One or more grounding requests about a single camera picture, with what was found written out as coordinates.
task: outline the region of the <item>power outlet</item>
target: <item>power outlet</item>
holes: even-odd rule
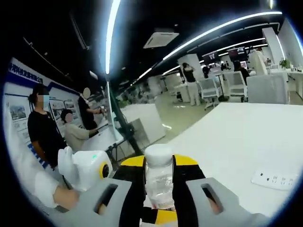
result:
[[[252,177],[251,182],[267,188],[290,190],[293,186],[295,186],[298,176],[298,174],[258,170]]]

